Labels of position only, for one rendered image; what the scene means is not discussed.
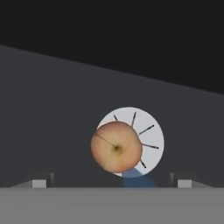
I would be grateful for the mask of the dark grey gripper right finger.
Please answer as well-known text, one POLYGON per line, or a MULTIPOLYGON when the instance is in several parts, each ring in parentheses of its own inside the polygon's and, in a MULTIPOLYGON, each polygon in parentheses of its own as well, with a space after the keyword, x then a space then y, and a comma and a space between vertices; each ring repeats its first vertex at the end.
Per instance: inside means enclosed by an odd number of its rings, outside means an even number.
POLYGON ((171 186, 176 188, 208 188, 214 187, 209 181, 204 178, 183 172, 170 172, 171 186))

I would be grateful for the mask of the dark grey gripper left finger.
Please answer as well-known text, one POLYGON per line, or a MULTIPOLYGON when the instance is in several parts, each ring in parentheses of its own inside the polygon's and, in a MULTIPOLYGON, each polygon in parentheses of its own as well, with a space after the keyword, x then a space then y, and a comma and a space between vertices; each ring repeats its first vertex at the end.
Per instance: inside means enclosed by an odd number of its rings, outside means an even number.
POLYGON ((49 188, 54 187, 54 182, 54 173, 47 172, 34 174, 32 177, 20 180, 18 183, 13 184, 12 186, 20 188, 49 188))

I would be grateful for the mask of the white round sink drain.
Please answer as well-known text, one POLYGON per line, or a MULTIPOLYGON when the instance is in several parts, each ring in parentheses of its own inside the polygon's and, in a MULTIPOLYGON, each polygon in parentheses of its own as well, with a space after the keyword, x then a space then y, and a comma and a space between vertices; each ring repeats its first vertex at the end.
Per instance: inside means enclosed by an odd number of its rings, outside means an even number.
POLYGON ((133 107, 117 108, 103 117, 98 128, 114 121, 130 125, 143 144, 143 154, 139 163, 129 171, 117 173, 121 178, 139 178, 152 172, 159 164, 165 148, 164 133, 158 121, 148 112, 133 107))

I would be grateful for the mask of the dark grey sink basin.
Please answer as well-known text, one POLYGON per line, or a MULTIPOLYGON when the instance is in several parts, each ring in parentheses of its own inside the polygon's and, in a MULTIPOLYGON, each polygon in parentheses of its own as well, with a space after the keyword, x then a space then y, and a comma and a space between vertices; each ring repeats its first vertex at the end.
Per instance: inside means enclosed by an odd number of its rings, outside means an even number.
POLYGON ((224 95, 0 45, 0 187, 54 173, 56 187, 168 187, 170 172, 224 187, 224 95), (90 142, 109 112, 150 113, 164 154, 139 178, 94 160, 90 142))

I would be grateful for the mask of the orange peach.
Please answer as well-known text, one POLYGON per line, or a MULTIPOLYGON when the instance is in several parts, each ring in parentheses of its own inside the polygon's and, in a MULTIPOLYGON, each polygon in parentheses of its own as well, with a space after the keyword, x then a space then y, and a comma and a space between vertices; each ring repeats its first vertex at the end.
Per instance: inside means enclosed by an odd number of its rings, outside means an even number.
POLYGON ((131 170, 143 154, 137 133, 126 122, 103 124, 93 134, 90 147, 96 163, 113 173, 131 170))

